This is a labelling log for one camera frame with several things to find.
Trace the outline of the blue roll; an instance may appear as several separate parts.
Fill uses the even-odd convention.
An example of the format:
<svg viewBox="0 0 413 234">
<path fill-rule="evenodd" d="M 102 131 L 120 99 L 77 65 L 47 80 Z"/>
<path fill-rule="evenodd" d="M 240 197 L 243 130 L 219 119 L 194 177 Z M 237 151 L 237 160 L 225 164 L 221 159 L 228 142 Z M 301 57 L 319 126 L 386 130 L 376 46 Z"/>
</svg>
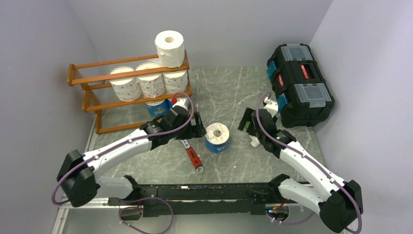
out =
<svg viewBox="0 0 413 234">
<path fill-rule="evenodd" d="M 169 101 L 167 99 L 147 102 L 145 105 L 149 114 L 156 117 L 164 115 L 169 110 Z"/>
<path fill-rule="evenodd" d="M 205 146 L 212 153 L 221 153 L 229 146 L 229 129 L 222 123 L 212 123 L 206 128 Z"/>
<path fill-rule="evenodd" d="M 165 101 L 166 101 L 168 109 L 171 109 L 177 100 L 176 98 L 169 98 L 169 99 L 166 99 Z"/>
</svg>

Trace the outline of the dotted white roll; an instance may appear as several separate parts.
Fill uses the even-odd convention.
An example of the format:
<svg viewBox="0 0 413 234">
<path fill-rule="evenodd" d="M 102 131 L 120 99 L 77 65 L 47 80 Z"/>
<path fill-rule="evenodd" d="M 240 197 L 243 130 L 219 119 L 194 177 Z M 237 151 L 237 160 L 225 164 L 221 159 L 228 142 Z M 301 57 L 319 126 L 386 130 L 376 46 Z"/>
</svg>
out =
<svg viewBox="0 0 413 234">
<path fill-rule="evenodd" d="M 188 85 L 188 73 L 186 70 L 163 73 L 166 91 L 168 93 L 184 92 Z"/>
<path fill-rule="evenodd" d="M 162 67 L 159 62 L 143 63 L 135 67 L 136 71 Z M 155 98 L 165 92 L 165 84 L 162 73 L 153 73 L 136 77 L 144 96 Z"/>
<path fill-rule="evenodd" d="M 138 79 L 136 77 L 112 79 L 109 83 L 111 84 L 116 96 L 121 101 L 134 101 L 142 94 Z"/>
</svg>

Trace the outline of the dotted white roll front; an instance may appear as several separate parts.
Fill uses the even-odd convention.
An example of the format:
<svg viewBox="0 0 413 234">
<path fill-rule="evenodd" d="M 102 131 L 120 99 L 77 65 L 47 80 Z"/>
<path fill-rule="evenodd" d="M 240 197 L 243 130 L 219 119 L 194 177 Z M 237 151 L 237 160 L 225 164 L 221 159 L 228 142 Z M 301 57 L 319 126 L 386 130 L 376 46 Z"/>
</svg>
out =
<svg viewBox="0 0 413 234">
<path fill-rule="evenodd" d="M 143 63 L 135 67 L 136 71 L 162 67 L 159 62 Z M 162 73 L 153 73 L 136 77 L 144 96 L 155 98 L 165 92 L 165 84 Z"/>
</svg>

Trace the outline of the plain white paper roll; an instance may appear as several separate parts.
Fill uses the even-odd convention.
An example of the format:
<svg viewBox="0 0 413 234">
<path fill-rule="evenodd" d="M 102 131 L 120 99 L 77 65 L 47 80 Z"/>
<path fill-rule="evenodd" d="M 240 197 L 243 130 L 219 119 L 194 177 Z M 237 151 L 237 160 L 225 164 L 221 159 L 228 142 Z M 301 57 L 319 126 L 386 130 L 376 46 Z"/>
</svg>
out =
<svg viewBox="0 0 413 234">
<path fill-rule="evenodd" d="M 181 33 L 172 30 L 162 31 L 157 34 L 154 43 L 163 67 L 177 68 L 184 63 L 185 46 Z"/>
</svg>

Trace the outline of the orange wooden shelf rack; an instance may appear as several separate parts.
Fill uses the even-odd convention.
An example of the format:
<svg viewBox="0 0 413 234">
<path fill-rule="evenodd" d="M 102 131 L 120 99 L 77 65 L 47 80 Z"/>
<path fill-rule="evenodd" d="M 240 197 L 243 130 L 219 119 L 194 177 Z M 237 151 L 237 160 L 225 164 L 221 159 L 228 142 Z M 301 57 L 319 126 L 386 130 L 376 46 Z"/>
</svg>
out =
<svg viewBox="0 0 413 234">
<path fill-rule="evenodd" d="M 147 122 L 146 110 L 138 111 L 131 117 L 127 113 L 132 109 L 139 109 L 147 102 L 160 101 L 172 98 L 171 94 L 162 94 L 150 98 L 140 96 L 136 100 L 121 101 L 115 94 L 110 80 L 120 78 L 133 78 L 140 75 L 154 75 L 164 72 L 189 71 L 189 60 L 184 57 L 184 62 L 177 68 L 148 68 L 140 71 L 121 72 L 112 74 L 111 71 L 119 66 L 136 68 L 142 64 L 158 62 L 158 55 L 123 58 L 81 65 L 69 65 L 67 83 L 70 86 L 80 85 L 83 91 L 82 110 L 94 113 L 94 131 L 97 134 L 137 128 Z"/>
</svg>

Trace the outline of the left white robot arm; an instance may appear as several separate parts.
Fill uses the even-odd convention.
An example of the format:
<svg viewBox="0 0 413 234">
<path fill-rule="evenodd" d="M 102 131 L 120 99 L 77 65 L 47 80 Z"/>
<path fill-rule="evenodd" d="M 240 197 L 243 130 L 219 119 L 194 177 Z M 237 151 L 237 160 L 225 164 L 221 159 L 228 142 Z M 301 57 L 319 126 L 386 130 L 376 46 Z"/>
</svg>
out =
<svg viewBox="0 0 413 234">
<path fill-rule="evenodd" d="M 116 197 L 129 205 L 135 204 L 140 198 L 140 187 L 132 176 L 106 177 L 104 174 L 133 156 L 168 144 L 172 139 L 188 140 L 205 134 L 199 112 L 175 106 L 164 116 L 144 123 L 107 146 L 85 153 L 70 151 L 58 172 L 58 186 L 73 207 L 81 207 L 98 197 Z"/>
</svg>

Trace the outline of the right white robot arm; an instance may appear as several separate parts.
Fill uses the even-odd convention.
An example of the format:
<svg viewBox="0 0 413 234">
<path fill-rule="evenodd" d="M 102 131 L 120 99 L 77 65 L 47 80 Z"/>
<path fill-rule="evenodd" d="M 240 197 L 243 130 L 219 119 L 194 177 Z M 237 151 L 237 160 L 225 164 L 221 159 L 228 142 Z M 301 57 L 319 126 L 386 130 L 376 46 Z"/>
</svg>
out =
<svg viewBox="0 0 413 234">
<path fill-rule="evenodd" d="M 272 179 L 269 198 L 281 202 L 293 200 L 318 214 L 324 225 L 335 233 L 349 230 L 354 221 L 361 222 L 363 201 L 361 186 L 354 180 L 345 181 L 312 157 L 286 130 L 276 127 L 277 117 L 267 109 L 246 108 L 238 130 L 255 139 L 254 147 L 263 148 L 299 172 L 307 187 L 285 174 Z"/>
</svg>

